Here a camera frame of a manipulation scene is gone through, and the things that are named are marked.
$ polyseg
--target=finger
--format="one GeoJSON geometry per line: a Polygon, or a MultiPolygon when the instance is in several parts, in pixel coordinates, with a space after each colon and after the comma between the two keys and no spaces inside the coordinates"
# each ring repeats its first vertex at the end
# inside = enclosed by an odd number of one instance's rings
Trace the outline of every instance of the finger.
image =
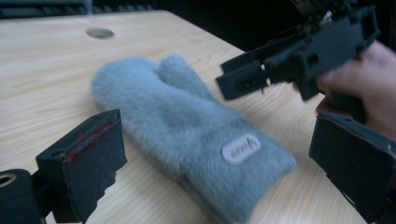
{"type": "Polygon", "coordinates": [[[359,60],[365,63],[376,64],[377,66],[392,63],[392,58],[395,57],[395,52],[388,49],[379,41],[375,41],[366,50],[364,50],[358,57],[359,60]]]}
{"type": "Polygon", "coordinates": [[[317,77],[317,84],[322,89],[339,91],[361,98],[364,91],[371,88],[373,76],[367,67],[357,60],[350,60],[331,72],[317,77]]]}

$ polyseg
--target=white oval label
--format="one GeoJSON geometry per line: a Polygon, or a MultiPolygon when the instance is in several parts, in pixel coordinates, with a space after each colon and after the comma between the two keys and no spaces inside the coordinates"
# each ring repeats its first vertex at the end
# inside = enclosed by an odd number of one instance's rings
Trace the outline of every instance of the white oval label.
{"type": "Polygon", "coordinates": [[[232,165],[237,165],[253,155],[260,147],[259,139],[247,133],[224,146],[221,153],[224,160],[232,165]]]}

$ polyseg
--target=wooden table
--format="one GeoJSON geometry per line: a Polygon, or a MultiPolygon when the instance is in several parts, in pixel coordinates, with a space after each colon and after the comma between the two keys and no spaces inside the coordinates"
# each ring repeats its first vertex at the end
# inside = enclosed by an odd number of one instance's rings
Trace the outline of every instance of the wooden table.
{"type": "MultiPolygon", "coordinates": [[[[0,171],[36,171],[35,155],[99,110],[90,80],[104,64],[182,55],[215,97],[219,65],[243,51],[165,11],[0,21],[0,171]],[[92,38],[102,27],[114,36],[92,38]]],[[[364,223],[308,157],[321,96],[303,103],[281,84],[229,107],[287,148],[298,168],[257,205],[251,223],[364,223]]],[[[154,169],[125,137],[128,163],[88,223],[214,223],[183,188],[154,169]]],[[[47,217],[53,223],[53,217],[47,217]]]]}

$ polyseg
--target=gray mitten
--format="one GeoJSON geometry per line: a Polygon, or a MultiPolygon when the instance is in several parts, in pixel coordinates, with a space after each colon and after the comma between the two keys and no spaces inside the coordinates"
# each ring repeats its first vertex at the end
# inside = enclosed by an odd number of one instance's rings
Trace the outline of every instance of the gray mitten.
{"type": "Polygon", "coordinates": [[[105,110],[119,108],[142,153],[221,222],[247,222],[296,165],[286,149],[218,103],[178,55],[161,64],[138,57],[110,63],[93,78],[92,95],[105,110]]]}

